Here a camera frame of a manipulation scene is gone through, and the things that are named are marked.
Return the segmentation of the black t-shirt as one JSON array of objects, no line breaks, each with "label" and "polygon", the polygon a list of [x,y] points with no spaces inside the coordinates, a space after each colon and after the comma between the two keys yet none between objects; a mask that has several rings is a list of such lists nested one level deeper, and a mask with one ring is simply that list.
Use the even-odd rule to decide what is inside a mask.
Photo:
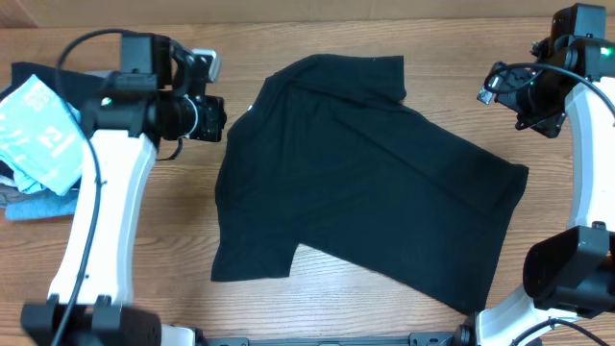
[{"label": "black t-shirt", "polygon": [[404,105],[400,56],[312,55],[228,131],[216,282],[289,275],[299,245],[482,310],[529,171]]}]

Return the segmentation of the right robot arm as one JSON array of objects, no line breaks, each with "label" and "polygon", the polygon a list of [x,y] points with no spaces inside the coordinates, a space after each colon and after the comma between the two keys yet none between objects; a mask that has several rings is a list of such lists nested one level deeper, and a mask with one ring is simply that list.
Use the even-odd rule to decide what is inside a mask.
[{"label": "right robot arm", "polygon": [[558,326],[614,310],[614,44],[606,8],[576,3],[553,15],[535,62],[497,62],[477,96],[517,113],[517,130],[573,137],[574,192],[566,231],[532,246],[523,283],[468,317],[450,345],[538,345]]}]

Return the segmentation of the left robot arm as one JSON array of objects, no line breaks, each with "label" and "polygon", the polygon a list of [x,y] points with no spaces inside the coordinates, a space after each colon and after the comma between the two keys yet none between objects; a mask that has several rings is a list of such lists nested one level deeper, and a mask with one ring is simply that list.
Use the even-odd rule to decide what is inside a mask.
[{"label": "left robot arm", "polygon": [[202,345],[196,328],[137,309],[133,259],[141,201],[162,140],[217,142],[224,101],[206,93],[220,56],[122,31],[118,70],[81,111],[83,175],[70,236],[47,299],[21,311],[37,345]]}]

